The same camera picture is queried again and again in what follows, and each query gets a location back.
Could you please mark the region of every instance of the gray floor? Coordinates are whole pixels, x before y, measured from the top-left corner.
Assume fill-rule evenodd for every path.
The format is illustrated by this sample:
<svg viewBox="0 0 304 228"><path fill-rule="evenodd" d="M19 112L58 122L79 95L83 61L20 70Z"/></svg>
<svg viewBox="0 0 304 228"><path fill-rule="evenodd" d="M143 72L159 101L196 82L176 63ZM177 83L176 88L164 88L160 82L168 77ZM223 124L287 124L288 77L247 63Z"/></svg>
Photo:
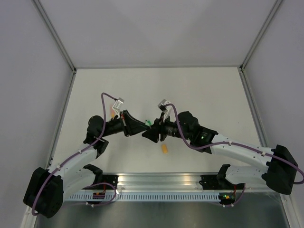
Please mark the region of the gray floor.
<svg viewBox="0 0 304 228"><path fill-rule="evenodd" d="M286 228L278 195L247 193L234 208L196 202L115 202L99 208L71 206L38 228Z"/></svg>

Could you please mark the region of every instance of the black and white robotic arm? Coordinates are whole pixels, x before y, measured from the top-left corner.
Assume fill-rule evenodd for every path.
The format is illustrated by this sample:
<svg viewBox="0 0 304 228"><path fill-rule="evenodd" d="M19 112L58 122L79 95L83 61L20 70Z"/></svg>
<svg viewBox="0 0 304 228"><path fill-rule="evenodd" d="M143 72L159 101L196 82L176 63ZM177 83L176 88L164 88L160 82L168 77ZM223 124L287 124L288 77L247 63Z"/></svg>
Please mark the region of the black and white robotic arm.
<svg viewBox="0 0 304 228"><path fill-rule="evenodd" d="M294 183L296 172L299 171L298 165L283 146L277 145L271 149L238 142L199 125L198 119L189 111L177 114L175 106L167 100L159 104L161 116L150 127L133 118L127 110L121 112L120 106L123 103L121 98L115 100L113 110L116 116L106 122L105 127L102 117L96 115L90 118L86 138L71 157L61 164L53 164L47 169L38 168L33 172L23 201L32 208L34 215L37 211L50 218L69 196L87 186L100 183L103 171L90 162L97 159L109 144L102 137L120 132L126 137L143 132L143 137L156 143L164 141L167 136L181 138L191 149L227 156L249 164L224 164L217 174L222 189L230 189L231 185L240 183L252 183L267 185L282 194L291 194L293 184L304 182ZM170 121L172 109L175 122Z"/></svg>

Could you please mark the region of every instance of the white table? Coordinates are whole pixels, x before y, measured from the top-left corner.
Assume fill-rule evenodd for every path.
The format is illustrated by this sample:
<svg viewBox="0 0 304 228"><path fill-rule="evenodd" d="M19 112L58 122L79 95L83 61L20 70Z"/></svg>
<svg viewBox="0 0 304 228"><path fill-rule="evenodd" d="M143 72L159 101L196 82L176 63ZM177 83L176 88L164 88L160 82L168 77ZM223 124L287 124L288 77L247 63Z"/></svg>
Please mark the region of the white table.
<svg viewBox="0 0 304 228"><path fill-rule="evenodd" d="M235 140L259 145L257 132L236 67L142 68L78 70L61 128L53 163L75 153L85 139L88 120L103 117L100 94L125 100L122 110L144 122L159 118L162 99L178 112L190 111L200 125ZM106 98L107 120L113 101ZM110 143L92 162L104 172L218 172L222 164L243 163L224 156L199 153L181 139L153 143L141 134L105 137ZM169 150L164 154L162 143Z"/></svg>

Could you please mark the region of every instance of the white tabletop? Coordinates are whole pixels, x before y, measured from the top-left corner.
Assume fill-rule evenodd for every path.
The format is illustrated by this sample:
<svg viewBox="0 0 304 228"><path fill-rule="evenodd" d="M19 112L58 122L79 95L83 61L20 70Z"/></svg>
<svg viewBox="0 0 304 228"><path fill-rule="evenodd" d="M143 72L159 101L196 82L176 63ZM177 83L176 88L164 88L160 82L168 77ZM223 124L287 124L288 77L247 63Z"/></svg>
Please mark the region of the white tabletop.
<svg viewBox="0 0 304 228"><path fill-rule="evenodd" d="M157 104L167 99L178 112L190 111L200 125L259 145L236 67L90 69L77 71L53 162L62 162L77 151L92 116L103 117L102 92L123 98L122 110L143 122L159 118ZM105 102L109 120L114 102L109 98ZM109 141L106 151L92 162L104 172L218 172L222 164L244 165L193 151L177 138L153 143L141 134L127 138L118 133L105 139ZM162 144L167 145L167 154L162 152Z"/></svg>

